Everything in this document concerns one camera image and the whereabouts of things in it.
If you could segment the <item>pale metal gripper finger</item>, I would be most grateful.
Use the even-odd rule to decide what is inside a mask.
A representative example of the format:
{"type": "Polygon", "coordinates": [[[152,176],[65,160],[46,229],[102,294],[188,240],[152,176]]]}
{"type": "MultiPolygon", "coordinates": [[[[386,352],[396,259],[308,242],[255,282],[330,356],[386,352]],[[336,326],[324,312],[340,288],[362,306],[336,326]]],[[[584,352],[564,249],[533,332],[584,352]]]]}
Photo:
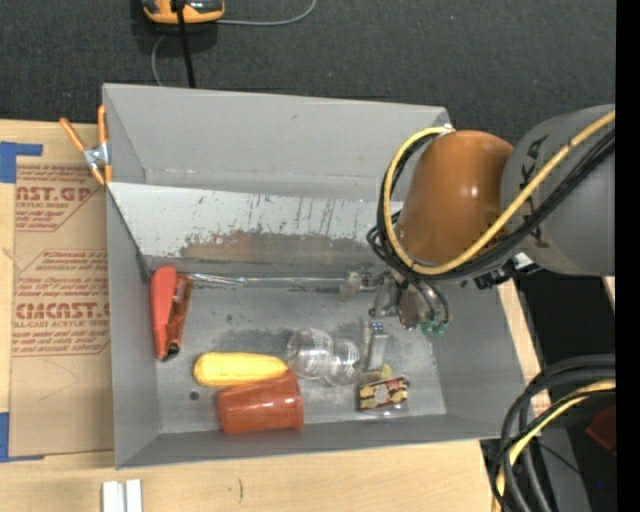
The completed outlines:
{"type": "Polygon", "coordinates": [[[339,300],[351,301],[357,294],[375,290],[376,281],[370,269],[349,270],[339,286],[339,300]]]}
{"type": "Polygon", "coordinates": [[[362,369],[381,369],[385,362],[386,346],[390,339],[382,321],[366,320],[361,326],[362,369]]]}

